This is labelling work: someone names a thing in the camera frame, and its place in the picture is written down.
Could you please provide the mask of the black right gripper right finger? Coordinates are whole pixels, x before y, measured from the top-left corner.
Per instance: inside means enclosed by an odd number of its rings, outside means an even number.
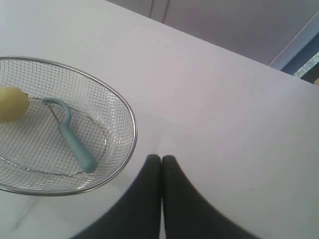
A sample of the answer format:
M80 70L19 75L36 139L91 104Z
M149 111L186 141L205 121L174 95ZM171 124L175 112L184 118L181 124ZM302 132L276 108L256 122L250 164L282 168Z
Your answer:
M176 158L162 158L162 202L167 239L255 239L210 205L195 189Z

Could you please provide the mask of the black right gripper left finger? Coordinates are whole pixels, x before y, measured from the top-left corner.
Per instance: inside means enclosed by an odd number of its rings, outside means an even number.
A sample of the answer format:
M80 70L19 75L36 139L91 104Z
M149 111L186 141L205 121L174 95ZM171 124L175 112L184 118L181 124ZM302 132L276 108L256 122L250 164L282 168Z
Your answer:
M158 239L161 218L161 159L150 154L138 176L100 219L75 239Z

